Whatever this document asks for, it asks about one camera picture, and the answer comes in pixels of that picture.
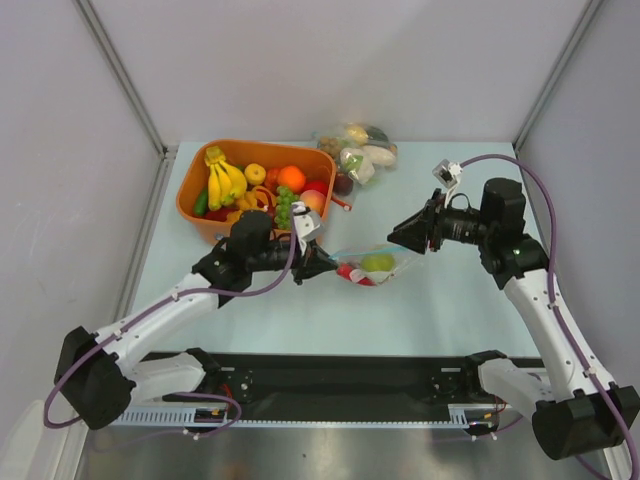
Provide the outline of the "clear zip top bag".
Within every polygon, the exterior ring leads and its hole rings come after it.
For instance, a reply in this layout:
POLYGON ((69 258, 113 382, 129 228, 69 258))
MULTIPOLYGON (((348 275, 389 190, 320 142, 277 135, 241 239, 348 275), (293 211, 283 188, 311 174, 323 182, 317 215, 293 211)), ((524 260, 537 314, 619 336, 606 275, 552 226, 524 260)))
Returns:
POLYGON ((343 249, 330 256, 338 264, 336 273, 344 280, 365 287, 377 287, 400 276, 423 257, 395 244, 343 249))

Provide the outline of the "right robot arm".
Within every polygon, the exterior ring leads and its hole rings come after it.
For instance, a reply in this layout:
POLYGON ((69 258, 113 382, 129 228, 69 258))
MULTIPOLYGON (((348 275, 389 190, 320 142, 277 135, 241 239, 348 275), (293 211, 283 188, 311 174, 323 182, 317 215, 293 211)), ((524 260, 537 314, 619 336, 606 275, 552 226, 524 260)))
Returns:
POLYGON ((530 421, 553 460, 621 445, 639 413, 634 387, 619 386, 597 360, 557 285, 549 257, 525 233, 526 199, 519 182, 492 178, 479 208, 457 209, 434 191, 425 206, 395 226, 388 241, 418 254, 446 240, 477 247, 485 271, 523 319, 548 379, 541 381, 496 350, 467 356, 461 376, 473 401, 494 395, 530 421))

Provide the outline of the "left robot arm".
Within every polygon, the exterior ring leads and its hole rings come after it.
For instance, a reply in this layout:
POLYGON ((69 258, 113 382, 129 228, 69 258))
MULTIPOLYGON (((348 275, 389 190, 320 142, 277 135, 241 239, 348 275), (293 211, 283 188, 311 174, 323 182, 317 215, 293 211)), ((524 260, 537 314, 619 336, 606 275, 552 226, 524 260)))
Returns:
POLYGON ((222 401, 221 368, 199 348, 160 360, 148 354, 189 322, 235 298, 274 290, 286 276, 302 284, 338 264, 317 243, 321 216, 304 202, 290 209, 291 231, 271 234, 263 211, 241 215, 219 241, 160 299, 144 310, 89 332, 78 327, 63 342, 54 388, 45 405, 62 395, 91 430, 102 429, 138 402, 174 396, 179 400, 222 401))

